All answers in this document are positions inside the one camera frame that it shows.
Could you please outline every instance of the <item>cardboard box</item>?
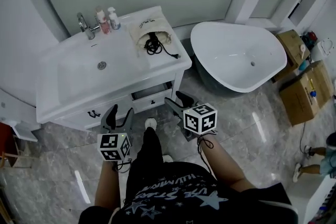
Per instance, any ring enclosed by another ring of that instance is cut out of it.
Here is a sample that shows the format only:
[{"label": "cardboard box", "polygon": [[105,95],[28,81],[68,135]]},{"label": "cardboard box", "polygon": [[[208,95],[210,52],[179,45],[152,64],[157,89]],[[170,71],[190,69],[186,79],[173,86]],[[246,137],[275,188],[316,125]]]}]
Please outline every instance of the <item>cardboard box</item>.
[{"label": "cardboard box", "polygon": [[313,119],[332,96],[333,86],[323,61],[311,64],[280,91],[292,125]]},{"label": "cardboard box", "polygon": [[310,52],[306,47],[306,51],[303,54],[300,50],[300,46],[304,44],[298,33],[294,30],[290,30],[281,34],[276,35],[277,39],[280,41],[282,46],[284,47],[287,54],[287,65],[284,69],[282,69],[279,73],[277,73],[273,77],[273,81],[278,81],[288,75],[289,73],[296,70],[302,63],[303,60],[306,59]]}]

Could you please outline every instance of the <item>white bathtub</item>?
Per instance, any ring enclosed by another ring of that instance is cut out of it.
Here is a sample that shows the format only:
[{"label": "white bathtub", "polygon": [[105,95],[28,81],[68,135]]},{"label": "white bathtub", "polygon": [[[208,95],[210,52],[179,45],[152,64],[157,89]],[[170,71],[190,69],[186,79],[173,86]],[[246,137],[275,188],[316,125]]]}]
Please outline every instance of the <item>white bathtub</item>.
[{"label": "white bathtub", "polygon": [[191,43],[204,69],[235,92],[255,90],[287,64],[278,39],[259,27],[204,22],[193,28]]}]

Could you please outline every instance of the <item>vanity top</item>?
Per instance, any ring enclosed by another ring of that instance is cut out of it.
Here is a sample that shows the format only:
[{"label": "vanity top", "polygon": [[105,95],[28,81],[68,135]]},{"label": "vanity top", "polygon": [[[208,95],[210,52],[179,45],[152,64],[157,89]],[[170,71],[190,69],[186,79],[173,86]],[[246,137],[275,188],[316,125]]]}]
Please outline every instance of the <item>vanity top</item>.
[{"label": "vanity top", "polygon": [[116,92],[140,81],[188,69],[192,62],[170,28],[172,43],[165,45],[175,59],[164,51],[149,55],[138,48],[128,31],[130,23],[141,23],[154,12],[153,7],[120,17],[121,28],[89,40],[78,33],[40,58],[37,79],[36,113],[38,122],[66,112],[83,103]]}]

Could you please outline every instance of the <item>cloth bag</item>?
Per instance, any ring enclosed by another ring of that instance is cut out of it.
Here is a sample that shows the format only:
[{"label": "cloth bag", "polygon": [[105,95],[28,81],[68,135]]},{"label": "cloth bag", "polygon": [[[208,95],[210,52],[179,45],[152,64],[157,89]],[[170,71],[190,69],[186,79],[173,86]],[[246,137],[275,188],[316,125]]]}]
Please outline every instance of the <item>cloth bag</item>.
[{"label": "cloth bag", "polygon": [[129,26],[130,35],[140,48],[144,48],[146,41],[150,39],[148,35],[150,32],[155,32],[162,44],[170,44],[172,42],[170,29],[170,25],[161,11],[154,12],[146,20]]}]

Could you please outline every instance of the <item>marble floor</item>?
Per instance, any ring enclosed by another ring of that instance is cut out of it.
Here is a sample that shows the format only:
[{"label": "marble floor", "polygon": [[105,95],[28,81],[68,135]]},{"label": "marble floor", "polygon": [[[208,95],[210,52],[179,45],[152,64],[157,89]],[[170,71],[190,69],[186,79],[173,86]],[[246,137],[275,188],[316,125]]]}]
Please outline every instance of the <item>marble floor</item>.
[{"label": "marble floor", "polygon": [[[235,99],[210,93],[193,69],[186,71],[181,90],[209,102],[218,109],[216,138],[244,170],[257,187],[282,182],[291,184],[293,167],[304,160],[299,151],[303,124],[292,127],[278,94],[277,84],[270,81],[257,90]],[[157,134],[164,154],[175,161],[202,163],[196,141],[187,142],[176,126],[178,120],[160,106],[136,114],[133,122],[134,158],[142,143],[144,121],[155,117]],[[306,123],[302,144],[323,146],[326,137],[334,132],[335,111],[328,102],[319,114]],[[94,203],[102,158],[97,152],[98,128],[86,133],[47,123],[35,132],[38,143],[28,143],[26,150],[39,157],[31,169],[1,170],[12,211],[19,223],[76,223],[85,204],[74,171],[80,172],[84,186]],[[125,196],[128,173],[120,174],[121,198]]]}]

